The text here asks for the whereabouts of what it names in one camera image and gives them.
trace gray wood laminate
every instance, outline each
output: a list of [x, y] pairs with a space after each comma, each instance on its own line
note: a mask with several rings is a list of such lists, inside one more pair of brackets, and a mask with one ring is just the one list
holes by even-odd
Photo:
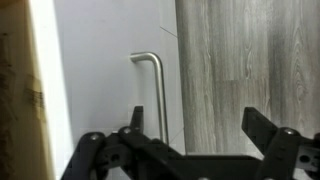
[[253, 106], [320, 131], [320, 1], [176, 0], [187, 152], [260, 154], [240, 129]]

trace bolt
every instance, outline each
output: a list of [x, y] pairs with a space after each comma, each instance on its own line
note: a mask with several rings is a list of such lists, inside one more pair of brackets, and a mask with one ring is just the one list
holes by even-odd
[[289, 135], [294, 135], [296, 133], [295, 130], [289, 128], [285, 129], [284, 132], [286, 132]]
[[98, 134], [93, 134], [92, 136], [91, 136], [91, 139], [92, 140], [97, 140], [99, 138], [99, 135]]
[[207, 178], [207, 177], [201, 177], [201, 178], [199, 178], [198, 180], [210, 180], [210, 179]]
[[130, 129], [130, 128], [126, 128], [126, 129], [124, 130], [124, 133], [126, 133], [126, 134], [131, 133], [131, 129]]

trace stainless steel handle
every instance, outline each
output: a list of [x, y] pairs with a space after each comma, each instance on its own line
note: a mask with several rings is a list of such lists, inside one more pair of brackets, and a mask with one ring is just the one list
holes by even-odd
[[158, 55], [152, 52], [139, 52], [133, 53], [130, 56], [133, 62], [139, 61], [151, 61], [154, 65], [156, 74], [156, 89], [157, 89], [157, 100], [158, 100], [158, 111], [159, 111], [159, 126], [160, 126], [160, 139], [169, 144], [168, 135], [168, 123], [167, 123], [167, 111], [166, 111], [166, 99], [164, 91], [164, 78], [162, 62]]

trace black metal frame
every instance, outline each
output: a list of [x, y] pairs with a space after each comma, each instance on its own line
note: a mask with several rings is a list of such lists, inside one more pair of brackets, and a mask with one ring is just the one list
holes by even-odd
[[103, 180], [114, 167], [133, 180], [291, 180], [295, 168], [320, 178], [320, 134], [313, 140], [290, 128], [277, 128], [254, 108], [246, 108], [242, 129], [264, 154], [250, 156], [182, 156], [162, 141], [143, 135], [143, 107], [131, 124], [105, 137], [84, 135], [62, 180]]

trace white door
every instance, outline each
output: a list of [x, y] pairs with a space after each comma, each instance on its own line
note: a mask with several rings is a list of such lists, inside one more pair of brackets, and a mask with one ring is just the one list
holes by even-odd
[[[184, 153], [174, 0], [31, 1], [56, 178], [86, 132], [106, 135], [144, 106], [145, 134], [159, 137], [154, 68], [129, 55], [162, 59], [169, 140]], [[113, 178], [126, 179], [118, 171]]]

